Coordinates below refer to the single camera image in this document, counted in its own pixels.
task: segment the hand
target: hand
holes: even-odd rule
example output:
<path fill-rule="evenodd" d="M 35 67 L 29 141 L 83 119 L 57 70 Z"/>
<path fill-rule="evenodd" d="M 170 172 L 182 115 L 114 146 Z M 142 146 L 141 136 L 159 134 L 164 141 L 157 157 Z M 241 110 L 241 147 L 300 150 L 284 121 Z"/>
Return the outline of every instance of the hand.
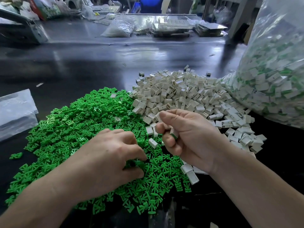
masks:
<path fill-rule="evenodd" d="M 163 123 L 156 125 L 156 132 L 163 134 L 167 150 L 207 173 L 214 171 L 215 159 L 231 146 L 231 143 L 198 113 L 173 109 L 161 111 L 159 116 Z M 169 134 L 168 125 L 179 131 L 177 140 Z"/>
<path fill-rule="evenodd" d="M 124 169 L 127 160 L 136 158 L 147 157 L 131 131 L 104 129 L 44 177 L 55 192 L 77 204 L 142 178 L 142 169 Z"/>

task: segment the shiny black surface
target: shiny black surface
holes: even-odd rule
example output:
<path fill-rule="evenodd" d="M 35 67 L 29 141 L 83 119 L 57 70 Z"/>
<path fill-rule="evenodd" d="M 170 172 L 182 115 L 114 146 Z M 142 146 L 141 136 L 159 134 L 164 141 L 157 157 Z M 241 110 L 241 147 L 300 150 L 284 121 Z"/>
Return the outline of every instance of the shiny black surface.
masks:
<path fill-rule="evenodd" d="M 44 25 L 52 43 L 0 48 L 0 96 L 29 88 L 39 111 L 39 120 L 45 119 L 52 109 L 69 105 L 94 89 L 131 90 L 139 71 L 150 74 L 164 69 L 181 70 L 189 65 L 199 75 L 211 71 L 212 77 L 222 77 L 237 68 L 246 49 L 245 45 L 227 43 L 223 37 L 95 38 L 90 41 L 100 34 L 98 27 L 94 28 L 100 24 L 71 22 L 79 26 L 77 29 L 68 28 L 71 25 L 63 22 L 60 23 L 61 30 L 54 28 L 53 24 Z M 303 131 L 252 116 L 256 117 L 253 130 L 268 138 L 257 158 L 302 191 L 303 155 L 294 144 L 294 134 L 303 135 Z M 0 213 L 6 208 L 4 200 L 8 195 L 5 192 L 18 168 L 36 160 L 27 151 L 20 160 L 9 160 L 12 153 L 23 151 L 26 134 L 23 132 L 0 143 Z M 177 202 L 176 227 L 186 227 L 187 224 L 209 227 L 210 221 L 222 227 L 235 225 L 236 221 L 241 227 L 249 226 L 210 176 L 199 178 L 201 181 L 192 187 L 191 194 L 172 192 L 164 200 L 171 201 L 173 196 Z M 91 210 L 73 211 L 63 226 L 148 227 L 147 218 L 147 214 L 139 216 L 136 211 L 130 215 L 125 213 L 119 199 L 114 199 L 114 203 L 107 204 L 104 213 L 93 217 Z M 132 221 L 138 221 L 139 225 L 135 226 Z"/>

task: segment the workbench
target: workbench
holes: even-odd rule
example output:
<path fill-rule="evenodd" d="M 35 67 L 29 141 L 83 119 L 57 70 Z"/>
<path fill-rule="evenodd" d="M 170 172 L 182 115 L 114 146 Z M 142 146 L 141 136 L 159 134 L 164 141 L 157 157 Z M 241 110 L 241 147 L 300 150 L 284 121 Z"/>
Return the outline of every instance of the workbench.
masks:
<path fill-rule="evenodd" d="M 223 77 L 237 68 L 246 49 L 242 44 L 227 43 L 226 37 L 199 38 L 195 34 L 176 39 L 134 35 L 101 38 L 104 26 L 85 20 L 46 22 L 43 28 L 50 38 L 47 44 L 0 47 L 0 96 L 29 88 L 38 120 L 92 90 L 115 87 L 129 91 L 139 71 L 181 70 L 188 64 L 199 75 L 211 71 L 212 77 Z M 252 129 L 268 138 L 257 159 L 303 193 L 303 152 L 294 137 L 303 136 L 303 130 L 250 115 L 255 117 Z M 0 142 L 0 213 L 6 209 L 6 190 L 12 177 L 21 165 L 36 161 L 28 151 L 21 159 L 9 160 L 12 153 L 23 151 L 26 136 L 27 131 Z M 97 215 L 90 209 L 72 211 L 62 227 L 209 227 L 211 221 L 219 227 L 250 227 L 210 176 L 200 175 L 199 179 L 192 193 L 172 189 L 154 217 L 139 215 L 136 210 L 129 214 L 120 198 L 114 197 L 114 202 L 106 204 L 106 211 Z"/>

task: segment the forearm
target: forearm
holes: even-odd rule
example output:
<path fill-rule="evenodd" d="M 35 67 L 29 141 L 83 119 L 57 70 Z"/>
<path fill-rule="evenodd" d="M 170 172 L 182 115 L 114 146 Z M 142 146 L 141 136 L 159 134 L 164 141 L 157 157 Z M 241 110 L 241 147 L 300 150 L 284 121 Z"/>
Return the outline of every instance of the forearm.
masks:
<path fill-rule="evenodd" d="M 2 228 L 59 227 L 73 203 L 56 191 L 47 175 L 30 184 L 0 217 Z"/>
<path fill-rule="evenodd" d="M 220 157 L 211 177 L 252 227 L 302 227 L 304 196 L 242 150 Z"/>

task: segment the person's left hand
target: person's left hand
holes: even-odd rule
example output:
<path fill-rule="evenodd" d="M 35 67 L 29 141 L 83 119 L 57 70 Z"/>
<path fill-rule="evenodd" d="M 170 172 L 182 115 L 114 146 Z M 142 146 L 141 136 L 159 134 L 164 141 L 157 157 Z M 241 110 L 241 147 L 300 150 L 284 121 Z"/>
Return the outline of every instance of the person's left hand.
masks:
<path fill-rule="evenodd" d="M 55 193 L 77 204 L 142 178 L 142 169 L 124 169 L 127 160 L 136 158 L 147 157 L 131 131 L 105 129 L 43 178 Z"/>

